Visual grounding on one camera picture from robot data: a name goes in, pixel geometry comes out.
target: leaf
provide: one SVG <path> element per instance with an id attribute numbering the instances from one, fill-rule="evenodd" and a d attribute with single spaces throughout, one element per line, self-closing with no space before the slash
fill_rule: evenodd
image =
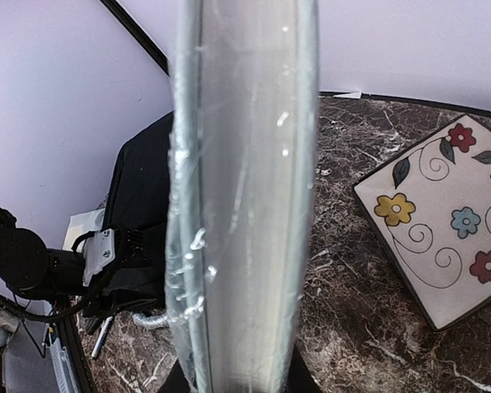
<path id="1" fill-rule="evenodd" d="M 409 168 L 411 168 L 411 165 L 409 164 L 409 157 L 406 157 L 396 163 L 393 168 L 394 188 L 398 188 L 400 183 L 403 182 L 408 176 Z"/>
<path id="2" fill-rule="evenodd" d="M 455 163 L 455 151 L 446 138 L 440 139 L 440 152 L 442 153 L 442 156 Z"/>
<path id="3" fill-rule="evenodd" d="M 491 164 L 491 151 L 482 151 L 479 155 L 473 157 L 475 160 L 481 162 L 482 164 Z"/>

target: flower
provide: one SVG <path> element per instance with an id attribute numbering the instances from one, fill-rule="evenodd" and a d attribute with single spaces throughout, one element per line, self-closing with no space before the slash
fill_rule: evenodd
<path id="1" fill-rule="evenodd" d="M 465 239 L 467 235 L 474 235 L 478 231 L 480 216 L 475 214 L 472 208 L 464 207 L 462 210 L 453 210 L 451 228 L 458 231 L 458 237 Z"/>
<path id="2" fill-rule="evenodd" d="M 376 201 L 375 214 L 385 218 L 385 223 L 390 227 L 396 227 L 400 223 L 409 223 L 411 221 L 411 213 L 417 208 L 408 201 L 402 193 L 396 194 L 393 198 L 382 195 Z"/>
<path id="3" fill-rule="evenodd" d="M 458 147 L 462 153 L 469 151 L 469 146 L 476 144 L 476 139 L 471 136 L 472 129 L 464 129 L 464 126 L 458 123 L 454 129 L 449 130 L 451 146 Z"/>
<path id="4" fill-rule="evenodd" d="M 478 281 L 483 284 L 491 282 L 491 251 L 476 254 L 475 263 L 470 266 L 469 273 L 478 277 Z"/>

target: floral trivet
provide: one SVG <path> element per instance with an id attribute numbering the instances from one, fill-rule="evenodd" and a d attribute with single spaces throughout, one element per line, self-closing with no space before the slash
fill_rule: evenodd
<path id="1" fill-rule="evenodd" d="M 433 329 L 491 300 L 491 131 L 460 117 L 354 191 Z"/>

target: blue flower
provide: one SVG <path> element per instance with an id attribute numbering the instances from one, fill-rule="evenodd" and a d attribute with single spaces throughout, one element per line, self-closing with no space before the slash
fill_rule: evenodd
<path id="1" fill-rule="evenodd" d="M 464 207 L 462 210 L 454 210 L 451 215 L 451 228 L 458 231 L 458 237 L 465 239 L 467 235 L 474 235 L 478 231 L 481 219 L 472 208 Z"/>

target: red flower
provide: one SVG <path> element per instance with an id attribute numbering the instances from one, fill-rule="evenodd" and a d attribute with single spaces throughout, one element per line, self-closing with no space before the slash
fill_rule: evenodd
<path id="1" fill-rule="evenodd" d="M 487 254 L 480 251 L 476 254 L 475 263 L 469 268 L 472 276 L 478 277 L 478 281 L 485 284 L 491 282 L 491 251 Z"/>
<path id="2" fill-rule="evenodd" d="M 454 129 L 449 130 L 451 146 L 458 147 L 462 153 L 469 151 L 469 146 L 476 144 L 476 139 L 471 136 L 472 129 L 464 129 L 464 126 L 458 123 Z"/>

